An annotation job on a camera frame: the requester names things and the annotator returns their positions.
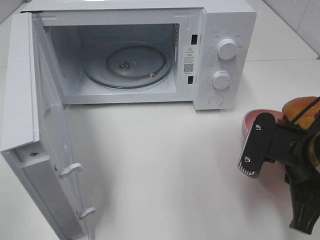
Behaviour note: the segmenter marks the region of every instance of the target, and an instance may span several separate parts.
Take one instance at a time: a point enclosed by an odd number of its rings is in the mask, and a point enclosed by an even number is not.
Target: warning label
[[[183,47],[182,74],[192,75],[194,73],[196,69],[198,54],[198,46],[187,45]]]

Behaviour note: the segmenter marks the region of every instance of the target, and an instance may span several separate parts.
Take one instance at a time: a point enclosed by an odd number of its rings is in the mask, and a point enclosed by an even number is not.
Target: timer knob
[[[237,53],[237,44],[231,38],[222,39],[216,48],[219,57],[223,60],[232,59]]]
[[[231,77],[226,71],[217,71],[212,76],[212,84],[216,89],[225,89],[230,85]]]

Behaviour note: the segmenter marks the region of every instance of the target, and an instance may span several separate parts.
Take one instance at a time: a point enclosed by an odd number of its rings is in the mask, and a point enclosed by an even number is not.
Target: microwave
[[[90,239],[67,105],[229,109],[256,13],[245,0],[33,0],[12,18],[1,154],[61,240]]]

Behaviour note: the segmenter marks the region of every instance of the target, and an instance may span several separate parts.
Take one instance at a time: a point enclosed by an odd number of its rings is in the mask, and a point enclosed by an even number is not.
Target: open microwave door
[[[12,18],[1,154],[61,240],[90,240],[48,30],[37,14]]]

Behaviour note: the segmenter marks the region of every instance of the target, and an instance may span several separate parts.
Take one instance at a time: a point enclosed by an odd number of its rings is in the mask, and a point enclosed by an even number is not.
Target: table surface
[[[320,238],[319,222],[312,236],[288,228],[292,208],[281,165],[266,163],[258,179],[237,169],[247,111],[281,110],[293,98],[318,96],[320,89],[315,53],[264,3],[256,3],[257,25],[233,110],[196,112],[191,102],[67,108],[73,148],[84,167],[79,176],[85,200],[97,208],[88,217],[96,240]],[[262,19],[267,23],[258,25]],[[9,21],[0,25],[1,52],[8,51],[3,39]],[[272,43],[261,37],[263,28],[281,25],[287,27],[277,30],[282,38],[295,40],[282,52],[262,50]],[[4,55],[0,66],[7,64]],[[6,67],[0,67],[0,116],[5,80]],[[1,156],[0,183],[2,239],[58,239]]]

